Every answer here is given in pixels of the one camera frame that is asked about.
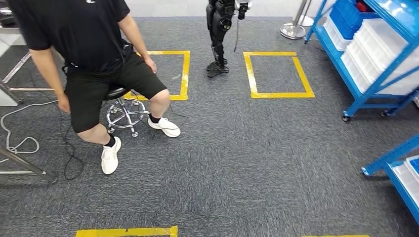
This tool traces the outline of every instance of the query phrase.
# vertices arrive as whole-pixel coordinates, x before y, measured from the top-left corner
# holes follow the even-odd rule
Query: black stool seat
[[[120,85],[112,84],[108,90],[105,100],[115,100],[130,92],[131,89]]]

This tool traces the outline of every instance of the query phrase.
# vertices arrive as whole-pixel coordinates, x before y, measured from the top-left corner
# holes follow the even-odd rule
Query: hand
[[[144,59],[145,63],[151,68],[154,73],[157,73],[157,66],[151,58]]]
[[[64,112],[70,112],[70,102],[65,94],[58,96],[58,107]]]

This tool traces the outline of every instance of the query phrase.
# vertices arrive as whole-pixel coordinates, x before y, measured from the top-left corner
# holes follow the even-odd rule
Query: black shorts
[[[76,133],[99,124],[100,108],[110,84],[133,89],[147,99],[167,89],[143,58],[136,54],[127,57],[124,66],[111,74],[67,74],[65,94],[70,101],[71,125]]]

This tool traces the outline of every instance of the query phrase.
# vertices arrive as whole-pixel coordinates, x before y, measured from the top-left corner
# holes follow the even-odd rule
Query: robot leg
[[[214,51],[214,30],[213,30],[213,18],[214,18],[214,14],[215,14],[215,4],[216,4],[217,0],[209,0],[208,6],[207,6],[207,27],[209,30],[209,36],[211,37],[211,48],[212,48],[212,53],[214,55],[214,61],[212,63],[210,63],[207,66],[207,72],[210,71],[212,68],[214,68],[217,64],[217,60],[218,57]]]
[[[207,67],[207,76],[212,78],[222,73],[228,73],[229,70],[225,66],[227,64],[224,59],[224,36],[231,28],[231,19],[234,14],[234,6],[224,6],[219,2],[216,4],[216,11],[212,18],[212,52],[215,61]]]

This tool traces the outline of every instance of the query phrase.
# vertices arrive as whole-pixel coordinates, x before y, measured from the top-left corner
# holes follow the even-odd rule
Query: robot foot
[[[217,63],[213,68],[207,71],[207,77],[213,78],[222,73],[229,73],[230,70],[227,67],[221,68],[220,65]]]
[[[224,59],[224,65],[227,64],[227,59]],[[216,61],[213,61],[207,66],[207,72],[211,71],[217,65]]]

